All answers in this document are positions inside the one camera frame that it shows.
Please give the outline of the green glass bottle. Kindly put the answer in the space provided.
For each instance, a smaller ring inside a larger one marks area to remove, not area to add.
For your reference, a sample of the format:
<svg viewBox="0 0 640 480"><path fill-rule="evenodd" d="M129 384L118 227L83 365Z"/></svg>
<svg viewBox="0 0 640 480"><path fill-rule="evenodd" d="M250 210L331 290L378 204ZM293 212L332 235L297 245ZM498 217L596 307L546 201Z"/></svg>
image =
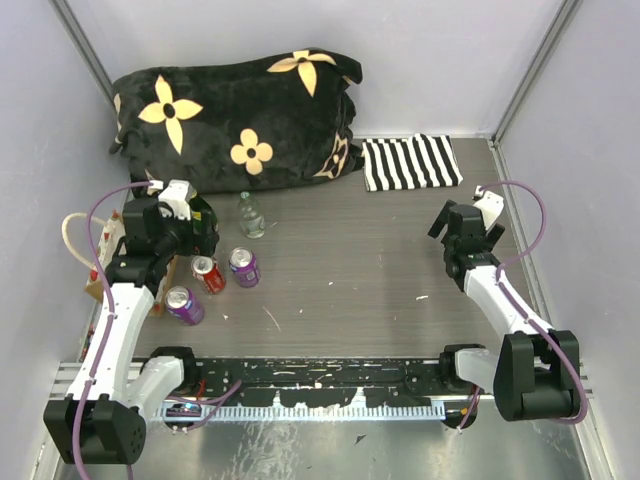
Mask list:
<svg viewBox="0 0 640 480"><path fill-rule="evenodd" d="M194 252L202 256L213 256L220 236L215 211L199 194L189 200L192 214Z"/></svg>

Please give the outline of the brown canvas tote bag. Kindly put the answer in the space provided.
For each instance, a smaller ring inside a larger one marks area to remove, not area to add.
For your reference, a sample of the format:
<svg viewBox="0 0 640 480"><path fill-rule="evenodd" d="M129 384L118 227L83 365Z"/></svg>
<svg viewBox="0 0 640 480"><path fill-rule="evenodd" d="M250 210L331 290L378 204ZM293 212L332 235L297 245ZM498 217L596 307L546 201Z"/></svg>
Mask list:
<svg viewBox="0 0 640 480"><path fill-rule="evenodd" d="M89 275L84 287L84 291L93 297L98 303L102 303L103 286L98 277L97 270L92 260L85 258L73 245L69 237L69 224L74 219L85 220L87 214L84 212L74 212L67 215L61 224L61 235L67 250L83 265L89 269ZM111 217L102 220L98 217L92 217L91 221L101 227L101 235L96 247L98 259L102 267L106 267L111 261L116 251L118 241L124 236L124 222L119 212L113 211ZM149 312L151 317L161 317L165 313L165 296L167 291L173 286L173 277L176 271L177 258L174 258L167 268L166 275L162 278L158 293L155 296L154 303Z"/></svg>

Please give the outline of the clear glass bottle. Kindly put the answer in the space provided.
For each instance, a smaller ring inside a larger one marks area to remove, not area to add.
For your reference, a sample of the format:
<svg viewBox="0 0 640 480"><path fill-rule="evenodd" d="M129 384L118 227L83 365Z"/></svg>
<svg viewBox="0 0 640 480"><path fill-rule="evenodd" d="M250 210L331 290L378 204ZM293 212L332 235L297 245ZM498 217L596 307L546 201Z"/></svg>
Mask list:
<svg viewBox="0 0 640 480"><path fill-rule="evenodd" d="M265 217L259 202L248 191L240 194L238 202L240 227L247 238L261 238L266 231Z"/></svg>

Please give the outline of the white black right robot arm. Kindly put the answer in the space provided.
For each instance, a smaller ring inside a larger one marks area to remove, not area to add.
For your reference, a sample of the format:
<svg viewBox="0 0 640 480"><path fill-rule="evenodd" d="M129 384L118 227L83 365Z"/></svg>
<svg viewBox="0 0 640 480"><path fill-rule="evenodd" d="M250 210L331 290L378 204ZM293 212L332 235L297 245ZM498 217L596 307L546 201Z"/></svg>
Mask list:
<svg viewBox="0 0 640 480"><path fill-rule="evenodd" d="M556 330L523 300L493 253L504 228L487 226L500 201L472 205L447 201L428 234L440 239L447 275L501 336L499 353L452 346L438 370L444 390L459 394L471 384L494 397L507 421L551 419L577 423L586 414L580 380L580 346L569 330Z"/></svg>

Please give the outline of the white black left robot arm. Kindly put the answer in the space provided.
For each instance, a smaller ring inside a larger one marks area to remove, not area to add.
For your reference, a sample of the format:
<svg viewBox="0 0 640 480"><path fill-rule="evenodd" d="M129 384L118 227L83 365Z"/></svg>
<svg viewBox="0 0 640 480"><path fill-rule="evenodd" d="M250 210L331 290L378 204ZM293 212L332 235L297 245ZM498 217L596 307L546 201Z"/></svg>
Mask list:
<svg viewBox="0 0 640 480"><path fill-rule="evenodd" d="M67 393L49 401L43 420L62 460L81 475L89 465L133 465L146 441L147 423L171 394L188 396L200 384L193 350L159 347L135 381L128 375L141 328L172 260L210 256L219 241L214 210L200 196L190 216L157 197L127 202L124 233L102 271L100 318L87 355Z"/></svg>

